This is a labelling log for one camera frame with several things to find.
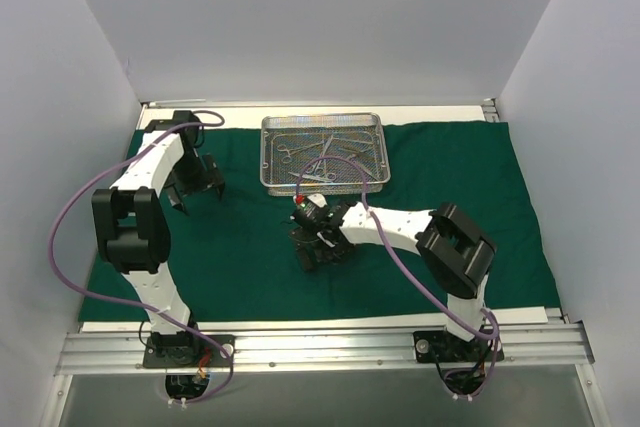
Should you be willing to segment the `wire mesh instrument tray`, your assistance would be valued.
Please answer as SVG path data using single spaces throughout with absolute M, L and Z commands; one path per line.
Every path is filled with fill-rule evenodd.
M 271 196 L 379 192 L 391 179 L 381 119 L 374 113 L 266 117 L 260 181 Z

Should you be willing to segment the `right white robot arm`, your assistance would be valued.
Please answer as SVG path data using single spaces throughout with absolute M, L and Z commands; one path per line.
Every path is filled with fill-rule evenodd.
M 290 220 L 290 238 L 311 268 L 343 259 L 359 245 L 385 248 L 401 273 L 447 318 L 444 347 L 455 359 L 469 358 L 480 340 L 499 336 L 495 315 L 485 303 L 485 290 L 497 246 L 453 203 L 420 211 L 373 207 L 365 201 L 334 206 L 320 194 L 299 196 Z M 447 295 L 442 302 L 399 258 L 399 250 L 419 256 Z

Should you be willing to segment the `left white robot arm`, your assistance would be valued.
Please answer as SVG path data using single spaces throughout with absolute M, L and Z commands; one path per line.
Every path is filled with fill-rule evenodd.
M 168 259 L 171 234 L 160 197 L 185 214 L 184 198 L 215 191 L 222 195 L 224 177 L 210 154 L 201 154 L 204 124 L 200 111 L 176 110 L 144 129 L 139 151 L 108 189 L 91 198 L 98 253 L 133 287 L 147 306 L 147 347 L 162 351 L 179 366 L 194 364 L 202 352 L 192 312 L 182 300 Z

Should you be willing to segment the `steel surgical scissors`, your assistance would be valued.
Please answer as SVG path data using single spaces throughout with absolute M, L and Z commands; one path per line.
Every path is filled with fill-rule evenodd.
M 328 175 L 328 169 L 327 169 L 327 159 L 326 159 L 326 155 L 327 152 L 331 146 L 331 143 L 333 141 L 334 136 L 330 135 L 329 138 L 326 140 L 326 142 L 324 143 L 322 150 L 321 150 L 321 154 L 320 157 L 321 159 L 319 161 L 317 161 L 312 167 L 310 167 L 307 170 L 307 173 L 310 174 L 316 174 L 316 175 Z

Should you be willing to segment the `steel needle holder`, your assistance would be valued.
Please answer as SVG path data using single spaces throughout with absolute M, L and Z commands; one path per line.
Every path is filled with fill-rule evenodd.
M 298 172 L 288 172 L 288 175 L 299 179 L 300 181 L 310 181 L 315 183 L 334 183 L 337 178 L 336 175 L 330 172 L 328 175 L 316 175 L 310 173 L 298 173 Z

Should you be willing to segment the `steel tweezers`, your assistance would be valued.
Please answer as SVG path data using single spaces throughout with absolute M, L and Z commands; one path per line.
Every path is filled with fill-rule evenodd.
M 360 161 L 358 161 L 357 164 L 364 171 L 364 173 L 367 174 L 373 181 L 375 182 L 380 181 L 380 175 L 374 169 L 369 168 L 363 162 L 360 162 Z

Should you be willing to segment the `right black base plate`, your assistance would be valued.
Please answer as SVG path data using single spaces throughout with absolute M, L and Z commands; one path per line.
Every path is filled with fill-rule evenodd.
M 421 364 L 476 363 L 492 356 L 488 341 L 463 341 L 444 330 L 414 331 L 412 337 L 416 361 Z

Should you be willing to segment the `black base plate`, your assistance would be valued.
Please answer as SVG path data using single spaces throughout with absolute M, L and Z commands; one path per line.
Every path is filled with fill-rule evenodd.
M 229 367 L 235 348 L 233 335 L 210 335 L 209 339 L 224 347 L 224 356 L 216 346 L 188 332 L 162 335 L 153 332 L 146 342 L 142 366 L 146 369 L 187 367 Z
M 488 341 L 463 341 L 444 330 L 414 331 L 412 337 L 416 361 L 421 364 L 476 363 L 492 356 Z

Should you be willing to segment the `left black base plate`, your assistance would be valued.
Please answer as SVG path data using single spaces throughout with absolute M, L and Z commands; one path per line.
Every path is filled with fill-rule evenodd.
M 146 342 L 142 366 L 146 369 L 187 367 L 229 367 L 235 348 L 233 335 L 210 335 L 209 339 L 224 347 L 224 356 L 216 346 L 188 332 L 162 335 L 153 332 Z

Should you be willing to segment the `front aluminium rail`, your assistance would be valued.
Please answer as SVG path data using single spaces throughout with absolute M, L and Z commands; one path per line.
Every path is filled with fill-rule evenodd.
M 234 371 L 320 372 L 427 369 L 416 361 L 412 327 L 239 331 Z M 500 367 L 582 365 L 594 361 L 579 324 L 501 327 Z M 65 339 L 58 375 L 152 374 L 134 333 L 88 332 Z

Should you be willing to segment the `aluminium rail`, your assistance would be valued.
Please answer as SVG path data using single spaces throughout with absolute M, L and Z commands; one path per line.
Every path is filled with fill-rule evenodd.
M 484 115 L 484 119 L 489 123 L 500 123 L 501 118 L 498 111 L 495 98 L 485 99 L 481 105 L 481 109 Z M 562 320 L 563 323 L 567 322 L 568 317 L 562 312 L 561 308 L 550 309 L 550 312 L 556 317 Z
M 320 372 L 427 369 L 416 361 L 412 327 L 239 331 L 234 371 Z M 579 324 L 501 327 L 500 367 L 582 365 L 594 361 Z M 134 333 L 88 332 L 65 339 L 58 375 L 152 374 Z

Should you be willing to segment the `right aluminium rail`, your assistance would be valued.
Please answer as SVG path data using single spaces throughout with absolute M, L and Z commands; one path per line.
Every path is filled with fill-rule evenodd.
M 489 123 L 500 123 L 501 118 L 498 111 L 495 98 L 485 99 L 481 105 L 481 109 L 484 115 L 484 119 Z M 556 317 L 562 320 L 563 323 L 567 322 L 568 317 L 562 312 L 561 308 L 550 309 L 550 312 Z

